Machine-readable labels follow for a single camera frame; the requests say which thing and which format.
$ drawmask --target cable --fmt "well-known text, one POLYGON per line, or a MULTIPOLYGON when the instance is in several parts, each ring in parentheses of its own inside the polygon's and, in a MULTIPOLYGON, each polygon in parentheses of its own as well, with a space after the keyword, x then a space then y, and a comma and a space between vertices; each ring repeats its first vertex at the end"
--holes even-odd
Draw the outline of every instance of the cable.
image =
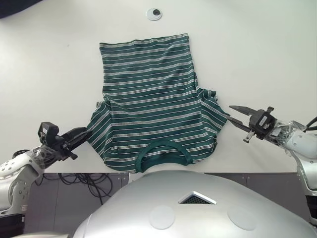
POLYGON ((38 186, 42 184, 43 179, 47 180, 60 180, 65 185, 71 185, 76 183, 83 183, 87 185, 89 192, 96 198, 99 199, 100 204, 103 205, 103 198, 104 197, 111 197, 110 193, 113 189, 113 181, 108 174, 57 174, 57 178, 48 178, 45 174, 43 174, 42 181, 37 184, 38 186), (105 191, 102 189, 98 184, 104 182, 106 179, 110 182, 110 189, 109 191, 105 191))
POLYGON ((40 183, 36 182, 36 180, 34 181, 34 183, 35 183, 37 186, 40 186, 40 185, 43 183, 43 179, 44 179, 44 174, 42 175, 42 179, 41 179, 40 183))
POLYGON ((29 151, 29 150, 18 150, 18 151, 16 151, 16 152, 13 153, 12 158, 14 159, 14 158, 17 157, 18 155, 21 155, 21 154, 23 154, 23 153, 25 153, 25 152, 27 152, 27 151, 29 151))
POLYGON ((317 122, 317 117, 315 117, 314 119, 312 119, 307 125, 306 125, 306 129, 304 130, 304 132, 308 131, 308 130, 317 130, 317 126, 311 126, 312 124, 314 124, 315 122, 317 122))

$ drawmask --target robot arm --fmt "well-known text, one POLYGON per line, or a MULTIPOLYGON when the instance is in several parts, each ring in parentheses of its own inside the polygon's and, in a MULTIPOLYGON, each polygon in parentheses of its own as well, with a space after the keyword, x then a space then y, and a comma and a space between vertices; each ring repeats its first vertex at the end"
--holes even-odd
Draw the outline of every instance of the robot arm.
POLYGON ((316 126, 308 128, 317 121, 312 120, 307 126, 298 122, 282 122, 274 118, 270 112, 274 108, 269 107, 267 111, 253 110, 247 107, 230 106, 240 113, 251 116, 249 127, 243 125, 239 120, 228 117, 236 127, 248 132, 244 139, 249 143, 256 135, 257 138, 267 140, 281 148, 295 158, 297 163, 297 174, 301 181, 307 205, 311 216, 310 222, 317 226, 317 134, 306 133, 307 130, 315 130, 316 126))
POLYGON ((9 233, 12 224, 15 224, 12 230, 16 231, 17 219, 23 223, 32 183, 56 161, 76 159, 72 150, 90 134, 85 127, 79 127, 59 136, 56 125, 43 122, 38 132, 42 145, 0 165, 0 234, 9 233))

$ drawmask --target green striped shirt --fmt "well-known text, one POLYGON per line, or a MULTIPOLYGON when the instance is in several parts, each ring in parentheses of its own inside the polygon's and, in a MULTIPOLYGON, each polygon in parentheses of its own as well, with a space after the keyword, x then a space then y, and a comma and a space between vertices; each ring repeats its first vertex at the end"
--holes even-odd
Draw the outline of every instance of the green striped shirt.
POLYGON ((100 43, 104 101, 89 143, 112 169, 143 172, 161 163, 197 163, 226 122, 215 91, 197 83, 187 34, 100 43))

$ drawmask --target black dot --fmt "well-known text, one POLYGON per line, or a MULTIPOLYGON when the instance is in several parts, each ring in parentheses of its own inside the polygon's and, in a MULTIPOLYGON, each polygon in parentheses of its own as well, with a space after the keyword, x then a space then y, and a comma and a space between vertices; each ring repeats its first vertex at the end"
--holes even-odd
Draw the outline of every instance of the black dot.
POLYGON ((153 10, 153 15, 154 16, 160 15, 160 11, 158 9, 153 10))

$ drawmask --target table surface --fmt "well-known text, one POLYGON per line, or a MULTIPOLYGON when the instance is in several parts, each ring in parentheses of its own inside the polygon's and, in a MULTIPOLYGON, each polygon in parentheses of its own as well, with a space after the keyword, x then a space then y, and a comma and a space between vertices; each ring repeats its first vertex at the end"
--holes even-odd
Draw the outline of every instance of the table surface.
MULTIPOLYGON (((64 133, 86 126, 102 98, 99 42, 188 33, 199 85, 217 91, 221 107, 275 107, 278 119, 303 124, 317 114, 314 0, 44 0, 0 20, 0 162, 39 145, 50 121, 64 133), (162 18, 152 22, 153 7, 162 18)), ((284 151, 228 123, 216 151, 186 167, 199 172, 294 172, 284 151)), ((47 172, 113 172, 88 143, 79 158, 47 172)), ((173 168, 172 164, 158 166, 173 168)))

